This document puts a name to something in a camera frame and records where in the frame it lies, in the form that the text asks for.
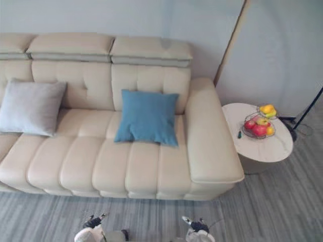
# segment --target blue pillow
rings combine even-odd
[[[115,142],[149,141],[178,146],[174,125],[178,94],[122,90],[122,120]]]

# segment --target sofa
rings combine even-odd
[[[244,179],[216,90],[191,79],[188,43],[96,33],[0,35],[0,102],[12,79],[66,82],[53,137],[0,134],[0,191],[211,200]],[[178,93],[178,147],[115,143],[121,90]]]

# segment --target sofa armrest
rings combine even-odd
[[[185,108],[188,159],[195,183],[236,183],[243,169],[212,81],[191,81]]]

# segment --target wall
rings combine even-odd
[[[193,44],[194,77],[213,78],[241,0],[0,0],[1,32],[98,32]]]
[[[217,85],[222,104],[273,103],[296,116],[323,86],[323,1],[252,1]]]

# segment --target marble tabletop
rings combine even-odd
[[[245,103],[231,103],[222,107],[232,138],[239,154],[261,162],[277,162],[287,158],[293,150],[293,139],[286,126],[277,118],[271,119],[276,133],[262,140],[238,133],[247,115],[257,112],[256,106]]]

